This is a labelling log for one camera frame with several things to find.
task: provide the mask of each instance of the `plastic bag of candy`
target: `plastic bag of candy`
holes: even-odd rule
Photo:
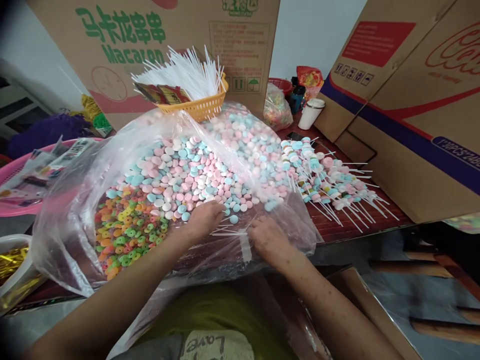
[[[289,103],[285,100],[284,92],[272,83],[268,83],[266,88],[263,122],[273,131],[288,128],[294,123],[292,111]]]
[[[159,290],[225,281],[265,264],[246,233],[268,214],[311,254],[322,242],[290,191],[278,136],[240,104],[199,124],[186,112],[149,111],[73,160],[36,217],[34,265],[66,289],[89,296],[217,200],[225,222],[192,247]]]

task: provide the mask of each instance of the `red logo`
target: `red logo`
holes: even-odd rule
[[[457,32],[426,58],[425,65],[480,74],[480,22]]]

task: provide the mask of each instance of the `wooden chair leg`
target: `wooden chair leg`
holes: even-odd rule
[[[368,262],[372,270],[386,273],[428,275],[440,278],[452,278],[444,267],[432,261],[377,261]]]
[[[458,306],[457,309],[465,319],[470,320],[472,323],[480,324],[480,309],[462,306]]]
[[[410,318],[411,327],[420,334],[480,345],[480,325]]]

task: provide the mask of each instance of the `floor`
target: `floor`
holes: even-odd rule
[[[480,303],[455,279],[374,272],[369,259],[407,260],[401,231],[392,231],[319,247],[315,265],[356,266],[363,279],[424,360],[480,359],[480,346],[438,339],[413,330],[408,317],[468,323],[457,306],[480,308]],[[74,300],[20,312],[0,319],[4,340],[21,352],[56,322],[81,304]]]

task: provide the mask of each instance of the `white container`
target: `white container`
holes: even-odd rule
[[[320,115],[325,107],[325,101],[322,99],[310,99],[306,103],[301,112],[300,122],[298,127],[303,130],[308,130],[314,124],[317,117]]]

